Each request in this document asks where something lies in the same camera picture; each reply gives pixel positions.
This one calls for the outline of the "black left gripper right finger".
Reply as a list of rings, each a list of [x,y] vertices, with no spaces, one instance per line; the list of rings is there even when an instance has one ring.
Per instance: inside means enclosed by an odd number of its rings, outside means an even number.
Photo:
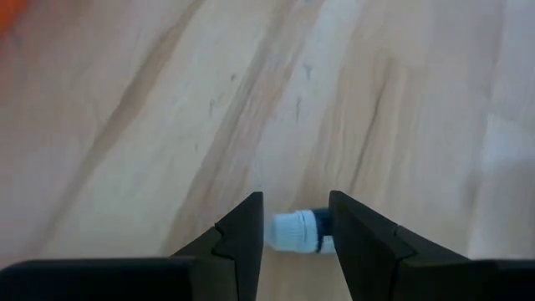
[[[444,265],[468,258],[391,221],[342,191],[329,193],[335,250],[352,299],[440,301]]]

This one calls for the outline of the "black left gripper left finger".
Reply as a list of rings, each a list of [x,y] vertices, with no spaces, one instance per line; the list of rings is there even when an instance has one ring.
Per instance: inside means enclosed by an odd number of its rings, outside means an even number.
[[[191,301],[256,301],[263,227],[263,194],[255,191],[173,254],[192,261]]]

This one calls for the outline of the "small dark dropper bottle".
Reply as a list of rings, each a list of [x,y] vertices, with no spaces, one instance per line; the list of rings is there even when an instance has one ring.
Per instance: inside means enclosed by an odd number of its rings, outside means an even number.
[[[264,230],[264,241],[279,252],[336,253],[328,208],[275,214]]]

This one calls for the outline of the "orange plastic basket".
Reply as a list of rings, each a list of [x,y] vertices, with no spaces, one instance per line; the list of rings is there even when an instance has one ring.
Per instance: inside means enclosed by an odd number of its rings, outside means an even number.
[[[0,0],[0,35],[12,29],[28,8],[29,0]]]

